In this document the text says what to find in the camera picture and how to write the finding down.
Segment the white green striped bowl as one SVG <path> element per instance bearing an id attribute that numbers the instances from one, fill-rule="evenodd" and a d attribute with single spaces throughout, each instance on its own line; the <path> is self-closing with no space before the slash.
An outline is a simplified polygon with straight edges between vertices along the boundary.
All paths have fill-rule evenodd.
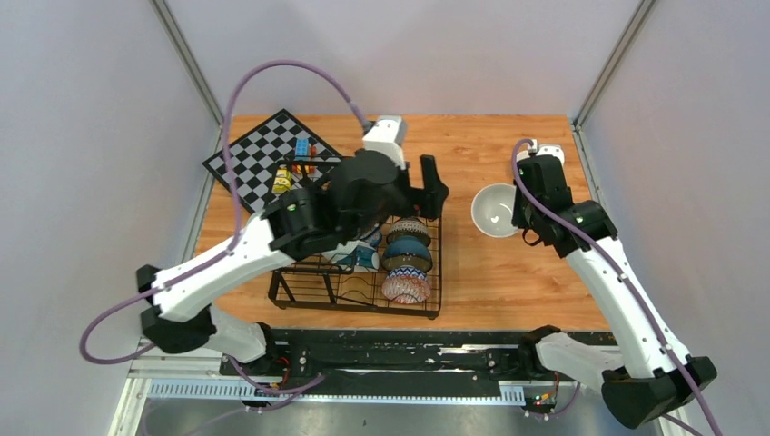
<path id="1" fill-rule="evenodd" d="M 471 219 L 477 229 L 492 238 L 508 238 L 519 231 L 512 223 L 517 188 L 494 183 L 482 188 L 471 203 Z"/>

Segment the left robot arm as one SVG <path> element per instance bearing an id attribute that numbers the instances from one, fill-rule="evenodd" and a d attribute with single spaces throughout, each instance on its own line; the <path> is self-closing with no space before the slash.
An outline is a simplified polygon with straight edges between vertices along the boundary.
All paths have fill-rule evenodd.
<path id="1" fill-rule="evenodd" d="M 420 157 L 422 187 L 407 168 L 377 151 L 359 150 L 306 187 L 283 193 L 214 248 L 165 270 L 145 265 L 151 307 L 143 335 L 163 352 L 207 348 L 230 355 L 257 375 L 278 363 L 262 323 L 240 320 L 214 306 L 232 289 L 273 270 L 355 242 L 390 217 L 437 219 L 449 195 L 432 155 Z"/>

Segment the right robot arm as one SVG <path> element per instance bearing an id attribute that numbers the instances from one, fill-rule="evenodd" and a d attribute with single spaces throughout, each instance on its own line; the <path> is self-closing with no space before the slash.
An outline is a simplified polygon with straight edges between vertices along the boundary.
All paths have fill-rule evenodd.
<path id="1" fill-rule="evenodd" d="M 559 372 L 600 393 L 629 429 L 693 400 L 717 376 L 666 325 L 630 267 L 617 229 L 595 201 L 575 203 L 563 163 L 553 154 L 518 152 L 512 222 L 559 258 L 587 286 L 610 326 L 617 354 L 586 345 L 552 325 L 526 333 L 518 366 L 530 379 Z"/>

